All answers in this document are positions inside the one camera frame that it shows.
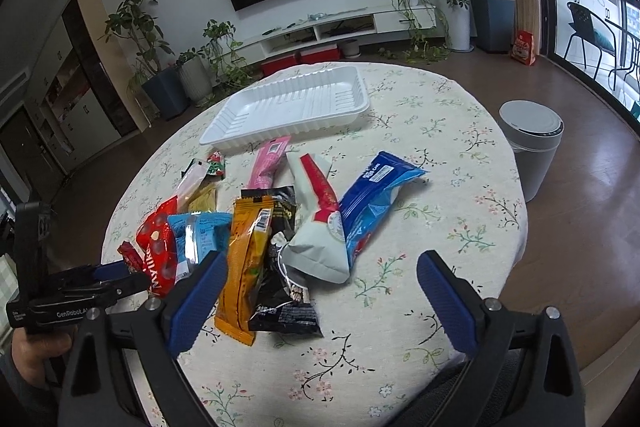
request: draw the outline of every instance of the yellow package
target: yellow package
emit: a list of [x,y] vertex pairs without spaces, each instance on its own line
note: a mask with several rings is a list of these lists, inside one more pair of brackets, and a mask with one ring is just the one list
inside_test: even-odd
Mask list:
[[272,215],[271,196],[236,200],[226,255],[228,275],[218,299],[215,325],[247,346],[255,340],[248,322],[254,314]]
[[210,182],[200,186],[189,202],[188,212],[215,212],[216,184]]

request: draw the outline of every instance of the blue gripper pad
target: blue gripper pad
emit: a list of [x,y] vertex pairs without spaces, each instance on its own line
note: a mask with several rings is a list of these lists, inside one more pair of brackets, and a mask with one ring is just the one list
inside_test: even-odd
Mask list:
[[94,270],[94,279],[97,281],[113,281],[129,276],[129,268],[124,261],[102,264]]
[[208,255],[215,255],[216,258],[195,283],[171,320],[166,347],[174,358],[193,347],[200,328],[226,283],[226,253],[210,252]]
[[418,283],[427,295],[453,347],[473,357],[478,352],[476,323],[455,288],[438,269],[428,252],[418,257],[416,272]]

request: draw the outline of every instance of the dark door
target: dark door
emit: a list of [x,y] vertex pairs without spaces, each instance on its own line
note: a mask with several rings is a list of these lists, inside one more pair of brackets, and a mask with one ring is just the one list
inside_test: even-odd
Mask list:
[[120,133],[120,136],[126,136],[138,129],[102,66],[91,35],[84,24],[78,0],[69,1],[62,13],[62,20],[65,23],[71,45],[80,57],[80,63],[95,98],[98,99],[113,126]]
[[0,144],[27,186],[33,185],[42,201],[50,203],[62,186],[64,174],[24,109],[0,128]]

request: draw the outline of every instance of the light blue package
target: light blue package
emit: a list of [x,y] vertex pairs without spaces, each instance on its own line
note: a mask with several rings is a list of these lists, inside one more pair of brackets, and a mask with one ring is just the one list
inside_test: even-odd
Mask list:
[[210,251],[226,251],[232,215],[226,212],[196,212],[167,216],[174,232],[178,265],[175,281],[191,274]]
[[340,201],[342,229],[349,268],[393,204],[401,185],[426,174],[388,152],[381,151]]

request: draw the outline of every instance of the person's sleeve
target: person's sleeve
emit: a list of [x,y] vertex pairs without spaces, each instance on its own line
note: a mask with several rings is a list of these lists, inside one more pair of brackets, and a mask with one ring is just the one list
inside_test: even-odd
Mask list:
[[33,387],[24,381],[15,368],[11,348],[0,357],[0,371],[32,424],[38,427],[55,427],[58,423],[58,404],[53,393],[49,389]]

